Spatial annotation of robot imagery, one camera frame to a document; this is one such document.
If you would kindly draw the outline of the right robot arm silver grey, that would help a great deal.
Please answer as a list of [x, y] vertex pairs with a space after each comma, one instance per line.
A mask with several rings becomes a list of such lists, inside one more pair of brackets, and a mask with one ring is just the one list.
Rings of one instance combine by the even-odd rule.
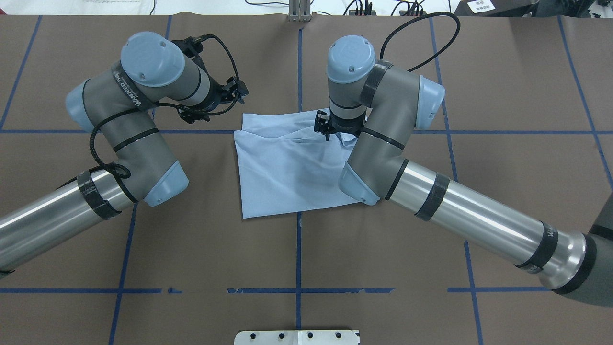
[[403, 157], [414, 129], [427, 129], [446, 90], [424, 76], [376, 58], [359, 35], [333, 42], [327, 64], [329, 111], [315, 131], [357, 138], [339, 189], [366, 205], [385, 199], [536, 275], [567, 299], [613, 304], [612, 199], [588, 233], [565, 233], [544, 221]]

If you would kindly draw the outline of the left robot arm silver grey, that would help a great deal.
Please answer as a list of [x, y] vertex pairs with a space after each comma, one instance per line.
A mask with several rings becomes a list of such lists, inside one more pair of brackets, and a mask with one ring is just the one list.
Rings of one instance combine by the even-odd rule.
[[150, 111], [169, 107], [188, 124], [242, 103], [248, 88], [226, 44], [233, 76], [218, 83], [201, 58], [214, 34], [169, 41], [155, 32], [127, 39], [109, 70], [66, 97], [68, 114], [89, 135], [96, 166], [1, 219], [1, 277], [85, 230], [144, 201], [158, 206], [184, 191], [188, 177]]

